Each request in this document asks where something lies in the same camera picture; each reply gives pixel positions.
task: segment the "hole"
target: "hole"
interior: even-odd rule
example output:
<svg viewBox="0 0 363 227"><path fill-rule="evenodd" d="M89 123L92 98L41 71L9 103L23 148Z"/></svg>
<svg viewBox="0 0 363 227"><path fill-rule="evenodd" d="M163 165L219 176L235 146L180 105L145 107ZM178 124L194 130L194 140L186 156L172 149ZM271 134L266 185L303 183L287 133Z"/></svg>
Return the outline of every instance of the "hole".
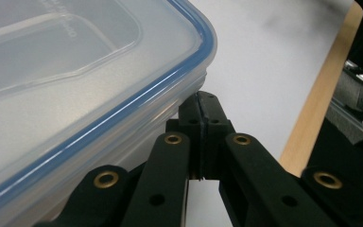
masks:
<svg viewBox="0 0 363 227"><path fill-rule="evenodd" d="M97 188L105 189L115 185L119 181L119 175L113 171L104 171L96 175L94 185Z"/></svg>
<svg viewBox="0 0 363 227"><path fill-rule="evenodd" d="M197 125L199 122L196 119L191 119L191 120L188 121L188 123L193 124L193 125Z"/></svg>
<svg viewBox="0 0 363 227"><path fill-rule="evenodd" d="M149 198L149 203L153 206L159 206L164 204L164 195L157 194Z"/></svg>
<svg viewBox="0 0 363 227"><path fill-rule="evenodd" d="M290 207L295 207L297 206L299 203L297 202L296 199L294 199L293 197L291 196L283 196L282 197L282 202L287 205L287 206L290 206Z"/></svg>
<svg viewBox="0 0 363 227"><path fill-rule="evenodd" d="M167 144L172 144L172 145L176 145L179 144L182 141L182 138L179 137L178 135L168 135L164 138L164 141Z"/></svg>
<svg viewBox="0 0 363 227"><path fill-rule="evenodd" d="M233 140L236 144L239 145L248 145L249 143L251 143L250 138L246 135L236 135Z"/></svg>
<svg viewBox="0 0 363 227"><path fill-rule="evenodd" d="M320 185L330 189L340 189L343 186L343 183L337 177L328 172L315 172L314 179Z"/></svg>

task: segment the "plastic container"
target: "plastic container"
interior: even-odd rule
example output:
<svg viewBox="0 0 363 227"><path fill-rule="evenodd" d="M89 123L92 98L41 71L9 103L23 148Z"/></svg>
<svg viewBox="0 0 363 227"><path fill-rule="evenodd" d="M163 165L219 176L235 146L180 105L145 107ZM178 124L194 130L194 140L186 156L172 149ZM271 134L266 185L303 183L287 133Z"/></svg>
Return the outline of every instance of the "plastic container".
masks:
<svg viewBox="0 0 363 227"><path fill-rule="evenodd" d="M0 226L49 216L96 166L142 162L215 52L182 0L0 0Z"/></svg>

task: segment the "blue rim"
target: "blue rim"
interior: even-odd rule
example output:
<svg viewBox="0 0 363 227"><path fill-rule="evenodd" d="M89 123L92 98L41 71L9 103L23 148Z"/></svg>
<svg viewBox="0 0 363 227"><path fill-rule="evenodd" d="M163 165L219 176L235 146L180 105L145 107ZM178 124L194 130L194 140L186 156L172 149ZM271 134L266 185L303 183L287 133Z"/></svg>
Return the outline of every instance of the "blue rim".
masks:
<svg viewBox="0 0 363 227"><path fill-rule="evenodd" d="M97 119L90 126L78 132L58 147L52 149L10 179L1 183L0 208L20 195L39 179L42 179L51 169L61 166L72 156L78 154L84 147L93 142L97 136L105 133L128 115L134 113L151 97L159 94L169 85L182 79L184 75L192 71L211 55L215 47L215 38L212 29L186 1L168 0L168 2L188 19L199 33L202 39L199 50L174 68L170 69L163 76L151 82L137 94Z"/></svg>

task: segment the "brass screw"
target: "brass screw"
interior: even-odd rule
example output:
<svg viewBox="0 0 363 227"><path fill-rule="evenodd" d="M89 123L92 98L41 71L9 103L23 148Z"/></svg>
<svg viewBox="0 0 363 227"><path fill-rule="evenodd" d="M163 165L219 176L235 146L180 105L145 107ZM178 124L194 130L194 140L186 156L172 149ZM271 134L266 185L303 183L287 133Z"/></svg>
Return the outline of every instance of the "brass screw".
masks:
<svg viewBox="0 0 363 227"><path fill-rule="evenodd" d="M239 145L248 145L251 143L250 138L246 135L236 135L233 137L233 141Z"/></svg>
<svg viewBox="0 0 363 227"><path fill-rule="evenodd" d="M320 185L330 189L340 189L343 186L341 180L339 180L334 175L324 171L314 173L314 179Z"/></svg>
<svg viewBox="0 0 363 227"><path fill-rule="evenodd" d="M182 138L178 135L172 134L172 135L168 135L164 138L164 141L167 144L171 144L171 145L177 145L179 143L182 142Z"/></svg>
<svg viewBox="0 0 363 227"><path fill-rule="evenodd" d="M108 181L102 181L103 177L109 176ZM105 189L115 185L119 181L119 175L113 171L104 171L99 173L94 179L94 185L97 188Z"/></svg>

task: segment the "wood trim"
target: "wood trim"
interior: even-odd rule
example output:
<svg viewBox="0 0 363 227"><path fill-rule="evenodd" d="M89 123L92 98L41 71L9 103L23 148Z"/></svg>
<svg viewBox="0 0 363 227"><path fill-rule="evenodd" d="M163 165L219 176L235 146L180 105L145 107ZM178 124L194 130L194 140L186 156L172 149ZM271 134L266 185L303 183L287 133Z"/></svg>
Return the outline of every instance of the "wood trim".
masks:
<svg viewBox="0 0 363 227"><path fill-rule="evenodd" d="M308 163L362 16L362 8L353 2L287 140L279 163L293 175L300 176Z"/></svg>

